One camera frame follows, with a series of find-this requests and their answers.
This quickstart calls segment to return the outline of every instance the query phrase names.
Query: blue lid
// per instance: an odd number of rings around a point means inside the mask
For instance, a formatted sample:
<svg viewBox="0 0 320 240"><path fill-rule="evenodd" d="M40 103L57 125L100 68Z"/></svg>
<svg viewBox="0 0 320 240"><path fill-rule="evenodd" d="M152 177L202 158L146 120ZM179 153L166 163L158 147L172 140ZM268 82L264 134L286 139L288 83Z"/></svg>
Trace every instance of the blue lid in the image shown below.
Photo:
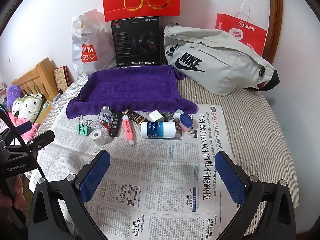
<svg viewBox="0 0 320 240"><path fill-rule="evenodd" d="M187 128L192 126L192 119L187 114L181 114L180 115L180 122Z"/></svg>

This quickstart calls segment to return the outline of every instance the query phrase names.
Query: wall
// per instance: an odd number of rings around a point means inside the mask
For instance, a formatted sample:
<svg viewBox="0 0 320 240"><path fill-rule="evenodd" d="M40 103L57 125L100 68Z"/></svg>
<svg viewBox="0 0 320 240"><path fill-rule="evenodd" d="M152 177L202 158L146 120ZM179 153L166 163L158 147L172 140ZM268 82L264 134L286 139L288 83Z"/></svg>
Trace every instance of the wall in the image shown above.
<svg viewBox="0 0 320 240"><path fill-rule="evenodd" d="M300 191L297 232L305 232L320 215L320 22L304 0L284 1L273 62L281 82L265 96L292 154Z"/></svg>
<svg viewBox="0 0 320 240"><path fill-rule="evenodd" d="M230 13L236 1L181 0L181 16L166 17L164 22L214 28L217 13ZM267 29L269 0L256 1L261 7L259 26ZM102 0L24 0L0 37L3 80L10 84L45 57L53 60L57 67L67 65L76 78L72 65L71 18L95 8L103 12ZM251 20L256 21L258 9L255 4L252 4L251 12Z"/></svg>

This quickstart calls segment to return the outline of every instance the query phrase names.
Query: pink tube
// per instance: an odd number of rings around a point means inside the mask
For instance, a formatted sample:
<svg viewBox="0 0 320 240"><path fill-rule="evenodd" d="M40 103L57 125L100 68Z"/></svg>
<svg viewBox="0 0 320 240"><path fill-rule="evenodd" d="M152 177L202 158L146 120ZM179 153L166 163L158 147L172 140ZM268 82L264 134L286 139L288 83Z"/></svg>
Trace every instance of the pink tube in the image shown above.
<svg viewBox="0 0 320 240"><path fill-rule="evenodd" d="M122 123L123 123L123 127L124 127L124 133L127 137L127 140L129 142L130 145L134 145L134 140L133 140L133 133L130 127L130 123L129 123L129 117L127 117L126 115L124 115L122 117Z"/></svg>

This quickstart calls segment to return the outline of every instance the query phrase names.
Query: metal screw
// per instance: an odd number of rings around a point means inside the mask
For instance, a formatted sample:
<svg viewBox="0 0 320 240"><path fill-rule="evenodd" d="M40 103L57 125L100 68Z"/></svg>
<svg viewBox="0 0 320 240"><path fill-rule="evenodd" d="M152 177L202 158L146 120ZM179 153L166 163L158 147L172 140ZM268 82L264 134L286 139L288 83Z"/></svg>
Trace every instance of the metal screw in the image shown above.
<svg viewBox="0 0 320 240"><path fill-rule="evenodd" d="M287 186L287 182L286 182L284 179L281 179L281 180L280 180L280 184L281 184L282 186Z"/></svg>
<svg viewBox="0 0 320 240"><path fill-rule="evenodd" d="M67 177L67 180L72 181L76 178L76 176L74 174L69 174Z"/></svg>
<svg viewBox="0 0 320 240"><path fill-rule="evenodd" d="M252 182L257 182L257 181L258 181L258 178L257 178L256 176L252 175L252 176L250 176L250 180L251 180Z"/></svg>
<svg viewBox="0 0 320 240"><path fill-rule="evenodd" d="M39 183L39 184L44 183L44 181L45 181L45 178L40 178L40 179L38 179L38 183Z"/></svg>

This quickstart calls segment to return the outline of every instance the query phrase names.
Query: nike logo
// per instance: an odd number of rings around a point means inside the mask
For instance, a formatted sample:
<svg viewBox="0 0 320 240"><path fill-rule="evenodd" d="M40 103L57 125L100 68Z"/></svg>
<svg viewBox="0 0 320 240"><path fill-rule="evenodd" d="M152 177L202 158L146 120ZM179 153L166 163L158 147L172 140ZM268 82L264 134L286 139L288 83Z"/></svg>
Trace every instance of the nike logo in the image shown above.
<svg viewBox="0 0 320 240"><path fill-rule="evenodd" d="M192 56L191 54L185 53L182 57L177 59L176 67L178 69L206 72L206 71L197 69L196 66L199 66L199 64L201 62L202 62L202 60L196 58L195 56Z"/></svg>

